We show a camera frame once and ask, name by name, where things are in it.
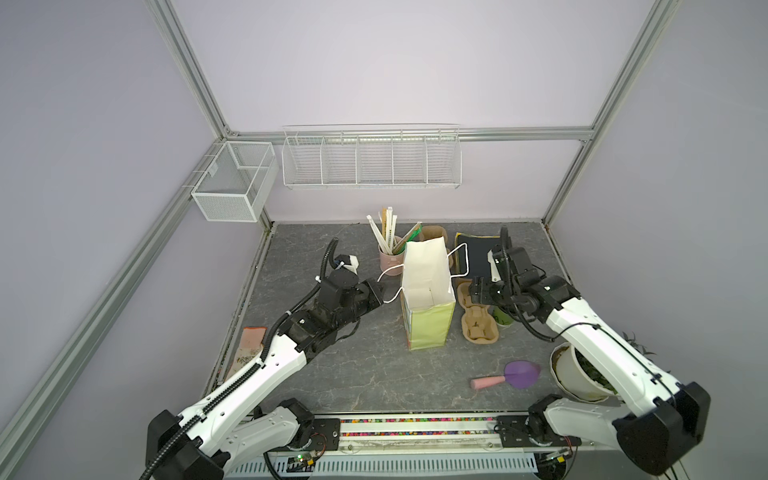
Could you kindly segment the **green paper coffee cup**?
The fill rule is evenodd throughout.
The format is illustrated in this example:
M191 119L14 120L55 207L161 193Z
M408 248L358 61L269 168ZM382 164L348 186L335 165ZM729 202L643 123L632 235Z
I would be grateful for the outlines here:
M492 308L491 315L496 324L501 328L510 327L515 323L515 319L512 318L509 314L505 313L498 306L494 306Z

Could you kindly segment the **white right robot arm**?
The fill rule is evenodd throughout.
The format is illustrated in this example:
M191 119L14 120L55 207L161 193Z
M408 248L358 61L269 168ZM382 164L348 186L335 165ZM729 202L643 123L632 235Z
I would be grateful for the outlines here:
M528 435L540 443L577 437L622 451L649 475L673 474L674 466L704 437L711 397L696 382L683 384L619 336L564 278L540 273L526 250L501 236L489 250L468 255L480 267L472 299L492 305L528 327L550 329L536 338L563 339L616 390L620 407L599 407L573 397L549 395L528 410Z

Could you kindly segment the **orange red scissors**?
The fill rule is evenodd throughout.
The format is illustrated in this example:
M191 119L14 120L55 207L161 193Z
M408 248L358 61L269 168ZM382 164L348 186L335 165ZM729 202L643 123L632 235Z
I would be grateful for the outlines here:
M261 352L266 332L266 327L246 327L243 329L240 342L225 377L226 380L229 380Z

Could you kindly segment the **brown pulp cup carrier stack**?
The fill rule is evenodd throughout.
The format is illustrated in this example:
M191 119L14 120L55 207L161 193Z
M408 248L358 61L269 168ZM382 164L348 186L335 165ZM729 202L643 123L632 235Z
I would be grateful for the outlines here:
M421 230L421 240L437 240L442 242L445 250L448 250L448 234L447 230L441 225L424 225Z

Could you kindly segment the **pink straw holder cup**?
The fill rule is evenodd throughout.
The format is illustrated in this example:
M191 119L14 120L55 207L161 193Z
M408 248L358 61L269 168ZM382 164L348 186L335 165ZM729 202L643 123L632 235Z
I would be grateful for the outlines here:
M390 255L379 250L380 269L384 276L395 277L402 274L405 249L396 255Z

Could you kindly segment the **potted green plant white pot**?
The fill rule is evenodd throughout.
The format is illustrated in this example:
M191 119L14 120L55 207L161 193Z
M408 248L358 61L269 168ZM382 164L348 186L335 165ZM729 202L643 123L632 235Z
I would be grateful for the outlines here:
M610 382L570 343L554 348L549 369L559 388L579 401L600 403L611 398L623 401Z

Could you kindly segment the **single brown pulp cup carrier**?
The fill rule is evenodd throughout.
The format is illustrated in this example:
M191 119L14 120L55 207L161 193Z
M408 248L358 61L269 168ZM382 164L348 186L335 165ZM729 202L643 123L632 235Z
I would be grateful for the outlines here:
M456 295L464 313L461 317L462 334L470 343L490 345L496 343L500 333L487 305L475 303L469 292L471 282L457 284Z

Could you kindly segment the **white mesh wall basket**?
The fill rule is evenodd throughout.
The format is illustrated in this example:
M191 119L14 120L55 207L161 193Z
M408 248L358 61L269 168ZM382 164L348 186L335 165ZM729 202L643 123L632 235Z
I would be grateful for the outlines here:
M226 141L192 190L210 222L257 223L278 174L269 142Z

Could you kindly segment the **landscape printed paper bag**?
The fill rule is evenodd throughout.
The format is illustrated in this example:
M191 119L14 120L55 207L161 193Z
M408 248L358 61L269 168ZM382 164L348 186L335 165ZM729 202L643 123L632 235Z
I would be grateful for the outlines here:
M449 250L443 237L409 242L403 258L388 265L381 277L397 271L400 286L386 302L401 301L408 349L411 351L442 347L447 338L456 305L453 282L466 277L465 265L451 269L450 257L458 254L468 261L465 243Z

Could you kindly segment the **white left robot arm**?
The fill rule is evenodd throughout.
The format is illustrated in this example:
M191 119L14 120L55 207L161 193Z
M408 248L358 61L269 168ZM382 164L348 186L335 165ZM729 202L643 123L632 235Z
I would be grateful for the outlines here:
M340 338L339 332L384 303L375 278L346 268L316 280L266 336L261 353L216 390L179 414L149 424L144 479L222 479L275 448L306 443L314 416L290 399L248 422L246 416L280 384Z

